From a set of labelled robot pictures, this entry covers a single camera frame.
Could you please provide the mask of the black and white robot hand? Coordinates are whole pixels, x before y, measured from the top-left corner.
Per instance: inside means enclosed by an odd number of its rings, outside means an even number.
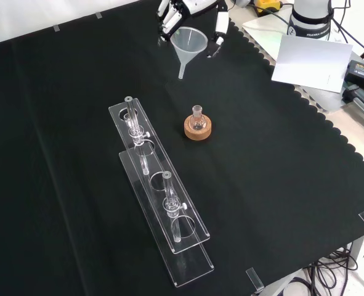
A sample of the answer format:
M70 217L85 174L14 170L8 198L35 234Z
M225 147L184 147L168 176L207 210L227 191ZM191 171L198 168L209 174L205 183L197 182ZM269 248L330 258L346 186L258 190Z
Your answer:
M201 16L217 9L216 27L208 42L207 57L219 52L229 28L229 12L225 1L216 0L162 0L156 12L160 40L170 41L171 36L188 18Z

